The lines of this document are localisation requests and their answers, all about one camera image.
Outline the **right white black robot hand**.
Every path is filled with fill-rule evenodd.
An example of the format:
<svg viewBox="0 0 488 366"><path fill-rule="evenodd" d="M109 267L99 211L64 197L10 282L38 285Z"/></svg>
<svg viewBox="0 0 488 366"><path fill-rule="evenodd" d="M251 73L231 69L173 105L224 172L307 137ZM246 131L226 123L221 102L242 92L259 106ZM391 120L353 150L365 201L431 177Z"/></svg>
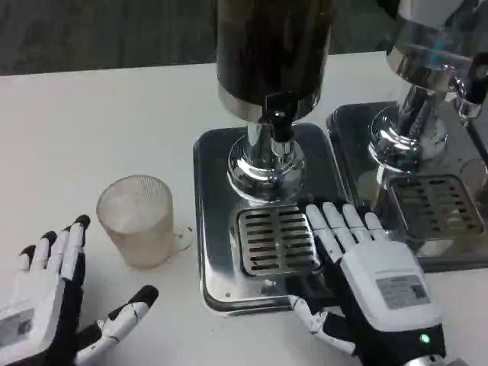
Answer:
<svg viewBox="0 0 488 366"><path fill-rule="evenodd" d="M350 203L309 203L305 214L340 309L289 290L308 331L362 365L444 365L441 313L410 247L390 239L373 211Z"/></svg>

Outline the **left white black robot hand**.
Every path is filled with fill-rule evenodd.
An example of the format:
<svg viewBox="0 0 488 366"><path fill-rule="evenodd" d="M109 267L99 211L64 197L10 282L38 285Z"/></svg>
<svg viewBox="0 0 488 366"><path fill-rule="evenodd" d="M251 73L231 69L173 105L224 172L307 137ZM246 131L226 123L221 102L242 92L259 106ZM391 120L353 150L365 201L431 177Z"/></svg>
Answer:
<svg viewBox="0 0 488 366"><path fill-rule="evenodd" d="M145 285L104 319L80 328L90 223L83 214L19 253L11 293L1 297L3 365L92 365L119 345L158 299L158 289Z"/></svg>

